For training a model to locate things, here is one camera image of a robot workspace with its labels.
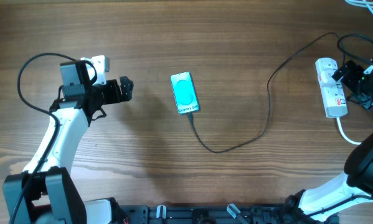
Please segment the teal screen smartphone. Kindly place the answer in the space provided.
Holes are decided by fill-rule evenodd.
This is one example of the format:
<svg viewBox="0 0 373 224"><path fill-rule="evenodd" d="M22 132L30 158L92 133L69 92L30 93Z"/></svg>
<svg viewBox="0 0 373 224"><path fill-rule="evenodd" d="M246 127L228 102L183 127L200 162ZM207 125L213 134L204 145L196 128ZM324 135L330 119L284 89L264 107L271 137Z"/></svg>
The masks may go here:
<svg viewBox="0 0 373 224"><path fill-rule="evenodd" d="M177 112L186 114L199 111L200 106L190 72L182 72L170 76L172 91Z"/></svg>

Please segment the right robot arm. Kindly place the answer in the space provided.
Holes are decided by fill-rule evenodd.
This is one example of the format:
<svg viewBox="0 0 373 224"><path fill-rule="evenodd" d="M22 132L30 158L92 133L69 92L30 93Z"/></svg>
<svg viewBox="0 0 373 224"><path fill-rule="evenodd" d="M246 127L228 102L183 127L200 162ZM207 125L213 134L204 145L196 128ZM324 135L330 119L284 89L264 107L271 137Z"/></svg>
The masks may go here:
<svg viewBox="0 0 373 224"><path fill-rule="evenodd" d="M343 87L365 109L373 106L373 58L367 69L352 60L337 67L331 58L316 61L318 82L326 105L346 112ZM344 170L329 182L291 195L283 205L283 223L327 223L330 216L360 203L373 202L373 133L356 143Z"/></svg>

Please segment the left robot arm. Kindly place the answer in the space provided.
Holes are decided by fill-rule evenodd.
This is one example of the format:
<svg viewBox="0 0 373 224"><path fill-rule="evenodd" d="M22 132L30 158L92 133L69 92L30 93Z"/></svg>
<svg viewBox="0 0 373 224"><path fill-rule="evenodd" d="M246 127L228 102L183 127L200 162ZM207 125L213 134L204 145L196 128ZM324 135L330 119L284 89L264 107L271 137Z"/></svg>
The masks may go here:
<svg viewBox="0 0 373 224"><path fill-rule="evenodd" d="M49 127L31 161L20 174L6 177L3 193L10 223L127 223L114 198L84 202L70 177L75 153L94 115L103 106L130 101L133 82L126 76L106 79L104 55L60 64L63 84L46 114Z"/></svg>

